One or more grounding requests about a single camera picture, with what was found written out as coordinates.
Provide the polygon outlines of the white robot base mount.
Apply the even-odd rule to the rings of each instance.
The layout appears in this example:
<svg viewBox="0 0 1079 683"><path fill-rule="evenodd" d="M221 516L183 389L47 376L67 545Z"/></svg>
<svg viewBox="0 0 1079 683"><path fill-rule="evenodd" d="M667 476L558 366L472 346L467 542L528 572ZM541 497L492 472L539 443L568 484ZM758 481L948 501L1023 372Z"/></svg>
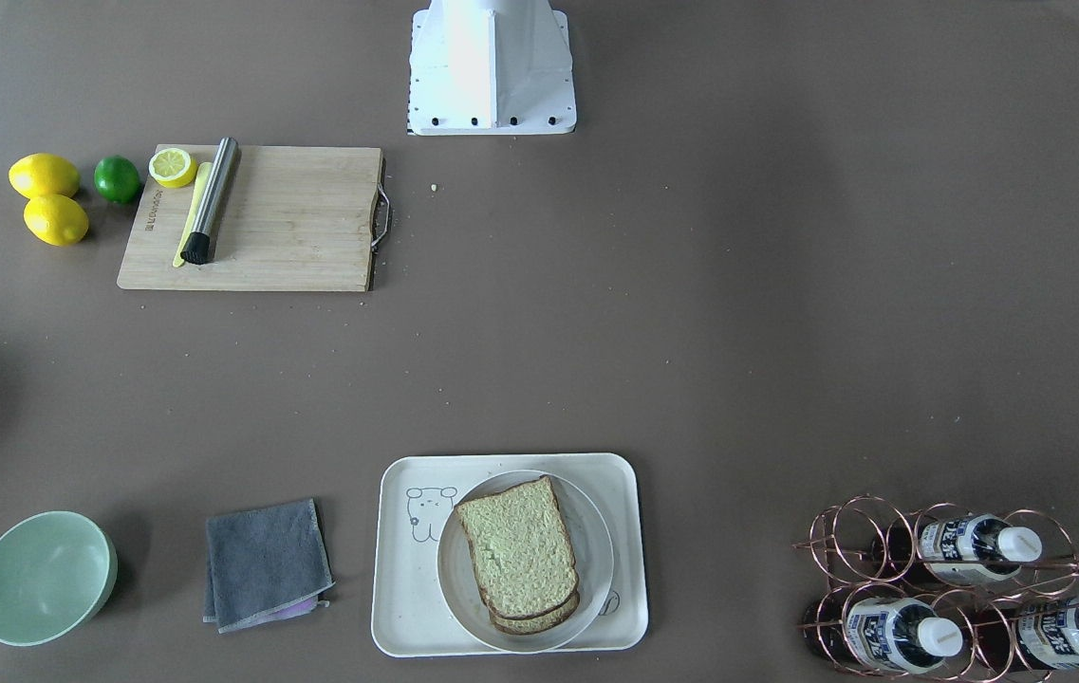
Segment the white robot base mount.
<svg viewBox="0 0 1079 683"><path fill-rule="evenodd" d="M432 1L410 27L409 134L536 136L577 128L568 18L548 1Z"/></svg>

